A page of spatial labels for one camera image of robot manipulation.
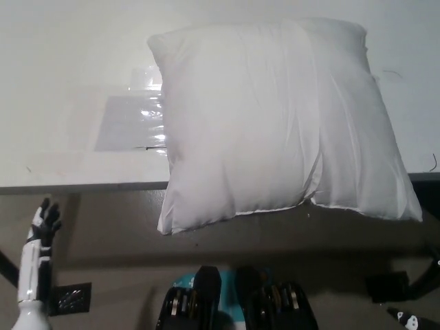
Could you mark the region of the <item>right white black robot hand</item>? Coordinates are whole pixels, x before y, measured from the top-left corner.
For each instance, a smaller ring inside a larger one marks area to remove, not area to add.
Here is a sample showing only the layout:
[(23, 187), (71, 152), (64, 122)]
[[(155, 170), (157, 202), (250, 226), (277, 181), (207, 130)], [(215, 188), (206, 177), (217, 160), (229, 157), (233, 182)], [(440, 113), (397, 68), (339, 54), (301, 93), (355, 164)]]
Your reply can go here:
[(416, 315), (406, 313), (393, 307), (388, 307), (386, 311), (406, 329), (416, 330), (430, 328), (430, 321), (424, 318), (420, 318)]

